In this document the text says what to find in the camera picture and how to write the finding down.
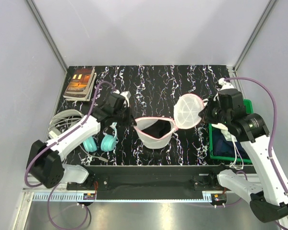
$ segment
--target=table surface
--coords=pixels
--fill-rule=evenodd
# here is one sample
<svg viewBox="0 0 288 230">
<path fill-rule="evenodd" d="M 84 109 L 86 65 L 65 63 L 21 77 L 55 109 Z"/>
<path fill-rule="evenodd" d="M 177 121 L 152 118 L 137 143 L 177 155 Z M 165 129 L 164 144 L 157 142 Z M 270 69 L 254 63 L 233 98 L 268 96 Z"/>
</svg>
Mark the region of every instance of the table surface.
<svg viewBox="0 0 288 230">
<path fill-rule="evenodd" d="M 76 109 L 83 114 L 89 110 L 89 102 L 72 102 L 63 98 L 71 76 L 78 67 L 69 67 L 62 88 L 56 113 Z M 194 93 L 202 99 L 216 93 L 218 79 L 229 77 L 222 65 L 175 65 L 175 66 L 95 66 L 96 85 L 100 81 L 112 82 L 120 91 L 130 91 L 130 106 L 134 118 L 158 116 L 173 118 L 174 105 L 179 97 Z M 96 104 L 101 104 L 110 93 L 108 86 L 98 92 Z M 112 134 L 105 128 L 95 140 L 100 145 L 104 135 Z M 119 127 L 118 141 L 112 152 L 93 153 L 107 158 L 105 163 L 86 154 L 77 147 L 64 163 L 84 165 L 207 165 L 220 164 L 209 158 L 208 125 L 200 123 L 195 128 L 178 130 L 163 149 L 143 146 L 133 127 Z"/>
</svg>

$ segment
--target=gray wall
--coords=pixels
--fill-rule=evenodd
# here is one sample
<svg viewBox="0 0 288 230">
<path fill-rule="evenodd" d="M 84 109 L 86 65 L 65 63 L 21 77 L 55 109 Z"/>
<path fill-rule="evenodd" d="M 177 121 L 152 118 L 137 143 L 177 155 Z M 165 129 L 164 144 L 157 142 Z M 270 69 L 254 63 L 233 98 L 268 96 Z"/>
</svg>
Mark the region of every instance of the gray wall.
<svg viewBox="0 0 288 230">
<path fill-rule="evenodd" d="M 261 81 L 276 98 L 278 127 L 274 149 L 288 177 L 288 0 L 278 1 L 238 69 L 238 76 Z M 254 111 L 264 117 L 272 130 L 273 110 L 267 94 L 253 83 L 242 81 L 242 87 L 253 101 Z"/>
<path fill-rule="evenodd" d="M 35 0 L 67 65 L 234 65 L 269 0 Z"/>
<path fill-rule="evenodd" d="M 8 229 L 31 144 L 44 140 L 64 73 L 24 0 L 0 0 L 0 230 Z"/>
</svg>

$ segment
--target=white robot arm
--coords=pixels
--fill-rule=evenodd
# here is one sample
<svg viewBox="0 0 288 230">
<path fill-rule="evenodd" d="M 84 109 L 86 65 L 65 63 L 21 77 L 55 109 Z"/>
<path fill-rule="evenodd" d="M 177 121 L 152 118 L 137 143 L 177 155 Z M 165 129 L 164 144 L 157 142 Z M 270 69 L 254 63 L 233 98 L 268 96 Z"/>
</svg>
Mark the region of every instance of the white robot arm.
<svg viewBox="0 0 288 230">
<path fill-rule="evenodd" d="M 33 143 L 27 163 L 27 171 L 45 187 L 58 183 L 75 182 L 83 188 L 91 187 L 94 173 L 81 165 L 62 164 L 69 153 L 88 137 L 100 132 L 103 127 L 117 123 L 119 126 L 136 124 L 129 105 L 129 92 L 116 91 L 106 102 L 96 107 L 91 115 L 85 115 L 76 125 L 45 143 Z"/>
<path fill-rule="evenodd" d="M 268 154 L 269 131 L 258 114 L 247 114 L 242 94 L 229 82 L 221 79 L 222 89 L 217 96 L 210 97 L 199 116 L 204 122 L 223 124 L 230 134 L 241 143 L 250 157 L 262 187 L 248 182 L 231 169 L 220 170 L 215 179 L 222 187 L 230 189 L 246 202 L 261 222 L 280 220 L 288 228 L 288 193 L 284 190 L 279 176 L 286 184 L 288 180 L 272 149 Z"/>
</svg>

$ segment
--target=green basket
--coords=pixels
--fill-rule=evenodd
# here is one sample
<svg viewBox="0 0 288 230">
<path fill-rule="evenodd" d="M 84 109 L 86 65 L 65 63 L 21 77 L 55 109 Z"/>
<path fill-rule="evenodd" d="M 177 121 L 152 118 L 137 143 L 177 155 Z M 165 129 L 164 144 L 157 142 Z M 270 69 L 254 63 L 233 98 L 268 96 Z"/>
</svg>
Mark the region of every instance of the green basket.
<svg viewBox="0 0 288 230">
<path fill-rule="evenodd" d="M 250 100 L 244 99 L 243 103 L 246 107 L 246 112 L 248 114 L 253 113 L 253 107 L 252 107 L 252 102 Z M 209 124 L 209 151 L 210 151 L 210 158 L 214 160 L 223 160 L 223 161 L 234 161 L 235 158 L 233 157 L 220 157 L 220 156 L 215 156 L 213 155 L 213 142 L 212 142 L 212 131 L 215 130 L 216 128 L 212 127 L 211 124 Z M 252 163 L 251 160 L 249 159 L 243 159 L 244 163 Z"/>
</svg>

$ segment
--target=white mesh lid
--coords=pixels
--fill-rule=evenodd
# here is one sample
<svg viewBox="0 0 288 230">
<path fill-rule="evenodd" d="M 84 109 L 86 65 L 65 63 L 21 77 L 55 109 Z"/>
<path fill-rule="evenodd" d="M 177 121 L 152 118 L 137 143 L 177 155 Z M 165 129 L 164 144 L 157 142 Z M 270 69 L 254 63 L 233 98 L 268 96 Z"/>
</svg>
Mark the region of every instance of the white mesh lid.
<svg viewBox="0 0 288 230">
<path fill-rule="evenodd" d="M 204 109 L 202 99 L 192 93 L 181 96 L 174 106 L 174 120 L 178 128 L 189 129 L 200 123 L 198 113 Z"/>
</svg>

